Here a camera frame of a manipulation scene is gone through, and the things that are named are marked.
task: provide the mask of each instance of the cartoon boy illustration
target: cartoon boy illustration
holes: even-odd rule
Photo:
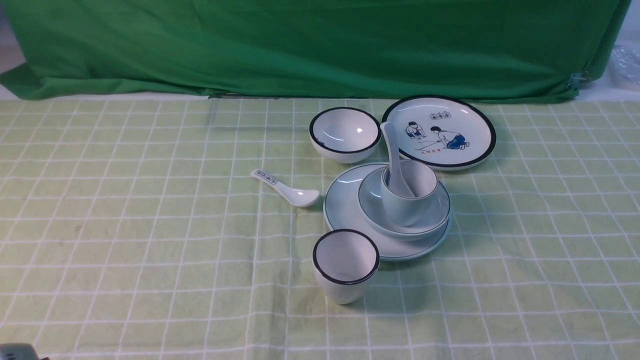
[[[431,127],[431,131],[438,135],[438,139],[440,139],[440,142],[444,145],[444,149],[464,150],[469,146],[467,139],[465,139],[462,134],[446,131],[440,129],[438,126]]]
[[[409,122],[409,126],[404,130],[412,139],[421,139],[427,137],[427,134],[422,130],[422,126],[418,125],[415,121]]]

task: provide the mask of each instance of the spoon handle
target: spoon handle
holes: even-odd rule
[[[413,192],[406,184],[400,169],[400,152],[398,151],[396,129],[388,122],[383,123],[380,128],[385,135],[389,151],[389,188],[400,196],[413,197]]]
[[[278,193],[282,194],[282,189],[283,188],[288,188],[287,185],[284,185],[283,183],[280,182],[280,180],[278,180],[277,177],[269,174],[268,172],[262,170],[262,169],[255,169],[254,171],[251,172],[251,176],[255,177],[256,179],[264,182],[265,184],[269,185],[270,187],[274,188]]]

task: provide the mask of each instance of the plastic bag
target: plastic bag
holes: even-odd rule
[[[629,46],[616,45],[611,60],[621,78],[640,86],[640,52]]]

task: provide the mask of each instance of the spoon label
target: spoon label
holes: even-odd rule
[[[255,174],[258,175],[262,180],[265,180],[267,183],[271,185],[276,185],[278,183],[278,180],[276,178],[274,178],[273,176],[267,174],[262,170],[256,170]]]

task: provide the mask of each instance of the tableware set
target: tableware set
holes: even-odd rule
[[[473,106],[440,96],[394,103],[382,125],[355,108],[332,108],[309,125],[316,151],[339,163],[369,157],[384,135],[389,163],[347,169],[324,196],[331,229],[313,250],[316,281],[337,304],[359,299],[380,261],[406,261],[434,251],[451,228],[451,199],[433,171],[463,170],[485,160],[495,147],[491,122]],[[319,197],[295,190],[262,170],[252,176],[274,187],[292,205]]]

